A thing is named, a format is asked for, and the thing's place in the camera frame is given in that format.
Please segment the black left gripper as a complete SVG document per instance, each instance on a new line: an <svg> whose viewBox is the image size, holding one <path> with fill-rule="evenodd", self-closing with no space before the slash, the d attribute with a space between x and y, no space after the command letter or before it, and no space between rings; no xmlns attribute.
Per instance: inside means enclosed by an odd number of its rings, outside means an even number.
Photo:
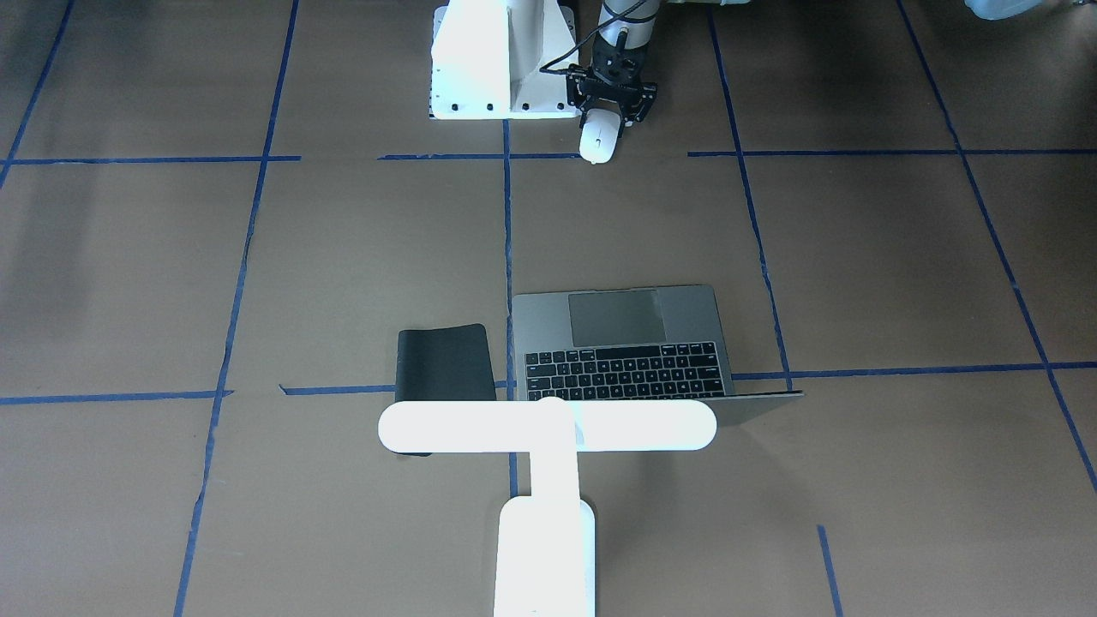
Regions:
<svg viewBox="0 0 1097 617"><path fill-rule="evenodd" d="M581 130L598 100L617 103L620 130L631 128L647 117L657 97L657 85L642 81L641 77L647 55L647 45L619 48L607 40L595 40L591 66L568 67L567 103L579 112Z"/></svg>

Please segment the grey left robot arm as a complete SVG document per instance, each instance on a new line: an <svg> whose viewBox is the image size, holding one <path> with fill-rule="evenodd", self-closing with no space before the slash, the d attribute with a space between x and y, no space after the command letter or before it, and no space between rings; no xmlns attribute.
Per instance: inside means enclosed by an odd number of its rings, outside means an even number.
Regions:
<svg viewBox="0 0 1097 617"><path fill-rule="evenodd" d="M651 113L658 86L642 72L648 57L659 1L603 1L591 40L590 61L572 63L565 70L568 103L580 110L583 123L593 117L599 103L617 106L620 130L630 128Z"/></svg>

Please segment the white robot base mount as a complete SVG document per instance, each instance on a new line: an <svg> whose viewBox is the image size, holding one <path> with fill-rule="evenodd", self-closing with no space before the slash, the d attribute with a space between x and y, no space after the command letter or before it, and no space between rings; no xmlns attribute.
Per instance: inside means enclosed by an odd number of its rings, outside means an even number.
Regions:
<svg viewBox="0 0 1097 617"><path fill-rule="evenodd" d="M578 117L563 75L576 16L559 1L450 1L436 8L429 113L440 121Z"/></svg>

